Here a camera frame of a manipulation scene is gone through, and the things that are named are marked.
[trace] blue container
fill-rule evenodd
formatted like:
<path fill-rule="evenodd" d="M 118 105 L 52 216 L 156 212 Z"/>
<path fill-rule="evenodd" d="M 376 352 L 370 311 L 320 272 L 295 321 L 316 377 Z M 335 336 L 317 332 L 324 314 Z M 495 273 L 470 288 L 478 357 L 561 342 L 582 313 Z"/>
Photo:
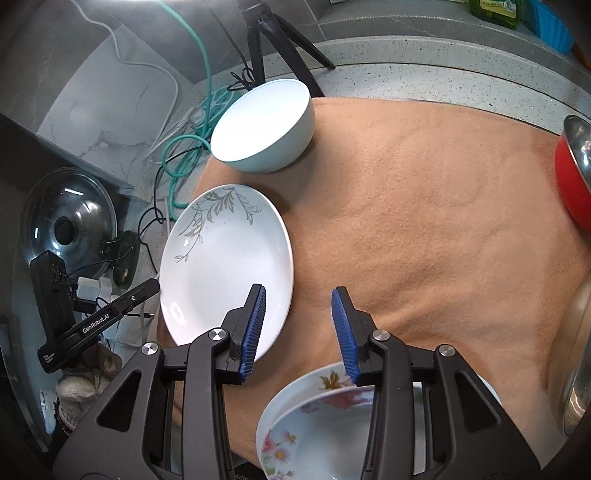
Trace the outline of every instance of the blue container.
<path fill-rule="evenodd" d="M 552 9 L 540 0 L 525 0 L 524 21 L 540 39 L 566 55 L 574 45 L 574 37 Z"/>

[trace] tripod leg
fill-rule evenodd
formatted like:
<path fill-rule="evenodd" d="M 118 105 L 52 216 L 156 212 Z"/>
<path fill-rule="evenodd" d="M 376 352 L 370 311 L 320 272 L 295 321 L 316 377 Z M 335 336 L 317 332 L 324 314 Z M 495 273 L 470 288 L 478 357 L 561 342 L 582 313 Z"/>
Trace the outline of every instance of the tripod leg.
<path fill-rule="evenodd" d="M 262 62 L 261 36 L 259 35 L 258 30 L 248 27 L 246 40 L 248 42 L 248 51 L 251 54 L 252 72 L 255 78 L 255 86 L 258 87 L 259 85 L 265 83 L 265 66 Z"/>
<path fill-rule="evenodd" d="M 312 72 L 281 29 L 277 19 L 273 14 L 262 15 L 260 18 L 261 22 L 258 24 L 258 29 L 269 39 L 277 53 L 285 60 L 291 71 L 295 73 L 296 78 L 308 87 L 312 97 L 323 97 L 324 93 L 322 93 L 322 89 L 316 82 Z"/>
<path fill-rule="evenodd" d="M 334 64 L 328 58 L 326 58 L 326 56 L 320 50 L 318 50 L 318 48 L 316 48 L 316 46 L 310 40 L 305 38 L 305 36 L 296 30 L 288 21 L 279 15 L 274 16 L 279 22 L 279 26 L 287 35 L 287 38 L 299 45 L 304 51 L 308 52 L 310 56 L 316 59 L 323 67 L 334 70 Z"/>

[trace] orange towel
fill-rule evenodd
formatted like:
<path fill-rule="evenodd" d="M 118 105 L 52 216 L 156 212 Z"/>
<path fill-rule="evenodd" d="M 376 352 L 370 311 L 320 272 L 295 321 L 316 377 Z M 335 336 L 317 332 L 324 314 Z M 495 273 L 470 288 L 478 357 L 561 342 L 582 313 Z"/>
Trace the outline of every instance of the orange towel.
<path fill-rule="evenodd" d="M 408 344 L 454 345 L 545 464 L 562 444 L 546 394 L 548 351 L 591 266 L 558 197 L 557 137 L 461 106 L 314 104 L 314 138 L 296 163 L 254 175 L 211 160 L 195 191 L 225 183 L 260 190 L 293 245 L 283 331 L 247 385 L 225 388 L 233 451 L 257 463 L 267 402 L 340 359 L 330 292 L 344 285 L 356 308 Z M 164 322 L 159 334 L 172 345 Z"/>

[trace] dish soap bottle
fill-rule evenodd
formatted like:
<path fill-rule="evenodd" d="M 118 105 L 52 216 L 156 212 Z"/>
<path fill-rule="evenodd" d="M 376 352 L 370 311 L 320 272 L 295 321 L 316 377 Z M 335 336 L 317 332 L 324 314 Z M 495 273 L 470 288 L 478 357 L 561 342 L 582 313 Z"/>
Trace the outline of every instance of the dish soap bottle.
<path fill-rule="evenodd" d="M 487 22 L 513 30 L 519 25 L 522 0 L 469 0 L 470 12 Z"/>

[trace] metal screw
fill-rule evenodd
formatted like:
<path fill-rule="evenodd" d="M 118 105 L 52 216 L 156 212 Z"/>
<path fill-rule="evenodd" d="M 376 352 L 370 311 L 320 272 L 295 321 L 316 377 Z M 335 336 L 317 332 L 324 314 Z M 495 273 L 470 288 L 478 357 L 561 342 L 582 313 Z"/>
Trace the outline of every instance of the metal screw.
<path fill-rule="evenodd" d="M 439 347 L 439 353 L 443 356 L 454 356 L 456 354 L 456 349 L 451 345 L 442 345 Z"/>
<path fill-rule="evenodd" d="M 152 355 L 158 351 L 158 344 L 156 342 L 148 342 L 142 345 L 142 353 L 144 355 Z"/>
<path fill-rule="evenodd" d="M 222 340 L 226 336 L 226 331 L 222 328 L 213 328 L 207 334 L 211 340 Z"/>
<path fill-rule="evenodd" d="M 385 342 L 390 338 L 390 333 L 386 330 L 374 330 L 371 336 L 378 342 Z"/>

